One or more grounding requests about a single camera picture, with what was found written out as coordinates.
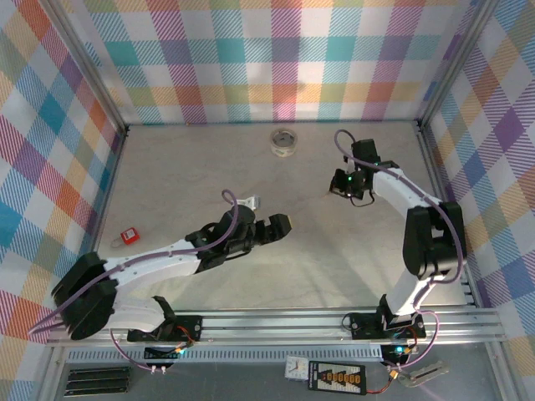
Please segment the plaid fabric backdrop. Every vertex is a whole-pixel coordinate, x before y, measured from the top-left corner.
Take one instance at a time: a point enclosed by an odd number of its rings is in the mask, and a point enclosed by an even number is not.
[[[416,115],[417,119],[421,119],[423,117],[425,109],[427,109],[427,106],[429,104],[430,99],[433,96],[436,86],[445,76],[447,69],[450,67],[451,60],[456,55],[459,46],[461,46],[466,30],[468,29],[472,19],[474,18],[474,12],[476,11],[477,6],[482,1],[484,0],[471,0],[470,1],[470,5],[468,6],[468,9],[466,10],[465,15],[462,17],[461,23],[459,23],[459,25],[457,26],[455,35],[453,35],[453,39],[451,40],[450,46],[448,47],[448,49],[442,56],[442,60],[438,68],[435,71],[433,80],[431,81],[431,84],[429,85],[429,87],[427,88],[427,91],[425,92],[424,99],[421,102],[420,109],[418,110],[418,113]]]
[[[38,1],[0,10],[0,400],[25,401],[27,331],[88,250],[119,137]]]
[[[535,399],[535,2],[501,0],[432,121],[469,266]]]
[[[132,124],[411,120],[473,11],[469,0],[62,4]]]

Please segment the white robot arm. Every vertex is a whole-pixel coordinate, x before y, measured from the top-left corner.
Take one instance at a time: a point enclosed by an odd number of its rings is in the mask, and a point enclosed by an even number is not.
[[[128,294],[138,287],[210,270],[245,256],[254,246],[278,241],[291,231],[287,216],[270,216],[268,225],[256,221],[255,213],[246,204],[238,201],[233,229],[233,210],[230,210],[219,222],[207,224],[184,239],[154,251],[108,260],[101,259],[96,252],[82,255],[52,292],[71,339],[84,339],[104,328],[123,328],[130,330],[131,341],[147,337],[155,341],[179,341],[184,333],[177,326],[200,327],[201,317],[186,317],[190,322],[178,322],[163,297],[137,300]],[[227,232],[230,234],[221,241]],[[92,283],[102,276],[105,278]],[[81,296],[67,303],[85,287],[87,290]],[[200,330],[192,328],[192,336],[195,331]]]
[[[463,256],[466,257],[466,243],[461,208],[456,202],[443,202],[427,195],[412,181],[408,180],[399,166],[392,161],[381,161],[377,155],[373,140],[360,140],[352,144],[354,158],[367,163],[379,165],[392,174],[377,171],[344,157],[346,169],[337,169],[329,190],[344,198],[361,199],[369,191],[387,200],[405,218],[405,238],[403,260],[405,270],[394,288],[383,295],[374,316],[352,314],[358,332],[353,332],[355,339],[387,338],[393,331],[403,327],[414,326],[421,331],[416,319],[421,319],[416,310],[429,294],[434,282],[445,280],[457,267],[456,248],[452,235],[439,213],[430,207],[428,201],[437,204],[451,220],[461,239]],[[425,200],[419,197],[400,178],[425,194]]]

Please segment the circuit board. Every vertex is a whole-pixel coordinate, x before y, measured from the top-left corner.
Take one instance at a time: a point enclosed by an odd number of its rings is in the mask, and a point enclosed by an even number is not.
[[[366,370],[361,365],[310,361],[308,389],[366,395]]]

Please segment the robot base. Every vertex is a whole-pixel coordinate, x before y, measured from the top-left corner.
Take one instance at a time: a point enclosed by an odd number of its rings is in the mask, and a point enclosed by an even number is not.
[[[353,340],[407,340],[414,337],[412,331],[404,328],[412,327],[418,338],[425,338],[424,319],[417,315],[413,322],[403,327],[394,327],[384,330],[382,317],[377,313],[351,313],[349,314],[349,327]]]

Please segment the clock face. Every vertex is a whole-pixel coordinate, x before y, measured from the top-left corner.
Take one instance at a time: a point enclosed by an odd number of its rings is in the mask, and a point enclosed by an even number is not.
[[[308,380],[308,359],[288,355],[284,377],[291,380]]]

